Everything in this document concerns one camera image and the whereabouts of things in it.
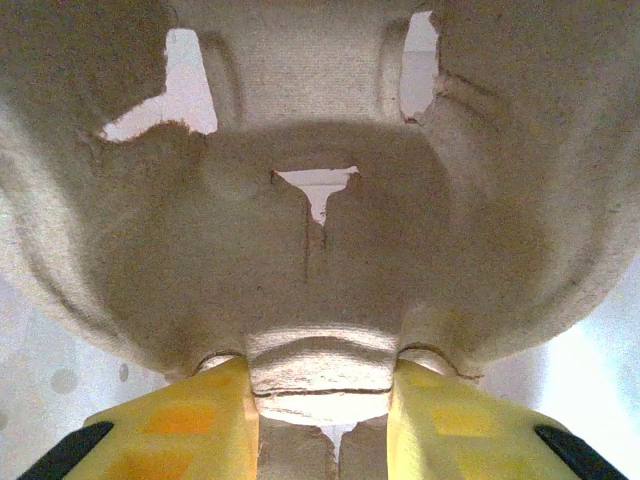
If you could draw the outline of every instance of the black strip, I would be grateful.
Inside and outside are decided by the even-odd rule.
[[[629,480],[581,438],[549,425],[534,430],[580,480]]]
[[[113,428],[98,422],[64,437],[18,480],[62,480]]]

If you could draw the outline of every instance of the yellow plastic piece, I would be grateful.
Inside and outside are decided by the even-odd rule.
[[[87,419],[113,429],[65,480],[255,480],[258,413],[236,358]]]
[[[537,412],[399,360],[387,425],[389,480],[579,480],[536,435]]]

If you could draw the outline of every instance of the yellow object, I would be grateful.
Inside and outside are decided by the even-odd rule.
[[[115,426],[65,480],[254,480],[258,413],[244,358],[106,410]]]
[[[536,435],[555,420],[399,360],[387,426],[389,480],[579,480]]]

